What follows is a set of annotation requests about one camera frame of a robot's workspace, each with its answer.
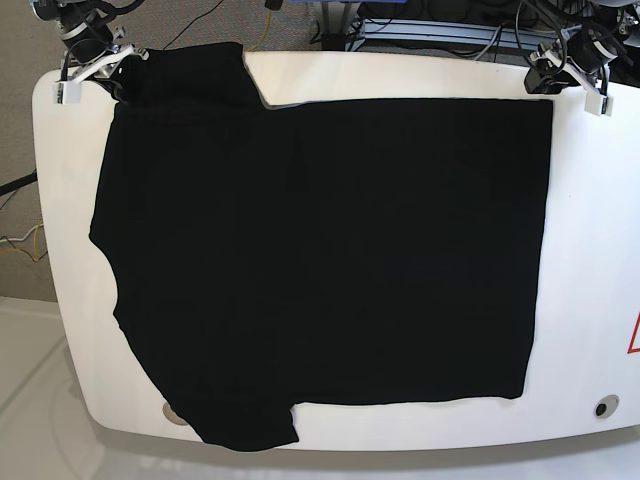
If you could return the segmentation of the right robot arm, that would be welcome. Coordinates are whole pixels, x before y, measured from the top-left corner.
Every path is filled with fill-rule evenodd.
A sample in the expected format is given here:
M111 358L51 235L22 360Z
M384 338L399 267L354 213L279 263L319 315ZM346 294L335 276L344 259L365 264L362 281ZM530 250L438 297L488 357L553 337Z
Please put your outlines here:
M30 3L38 19L56 24L57 34L66 47L60 77L53 86L56 104L78 104L85 81L98 84L117 101L126 98L122 62L129 57L144 61L149 54L144 48L119 44L117 40L125 36L125 31L111 31L109 24L142 4L141 1L132 1L118 7L108 1Z

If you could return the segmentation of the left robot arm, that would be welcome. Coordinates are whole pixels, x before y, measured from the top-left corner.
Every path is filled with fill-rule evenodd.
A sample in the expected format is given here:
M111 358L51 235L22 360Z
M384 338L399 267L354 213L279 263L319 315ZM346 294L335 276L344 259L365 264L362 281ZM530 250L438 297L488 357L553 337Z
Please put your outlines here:
M530 10L550 27L552 37L523 48L520 16ZM608 94L611 82L639 86L639 3L583 1L571 12L560 1L521 1L514 18L519 53L529 66L529 94L555 95L568 87Z

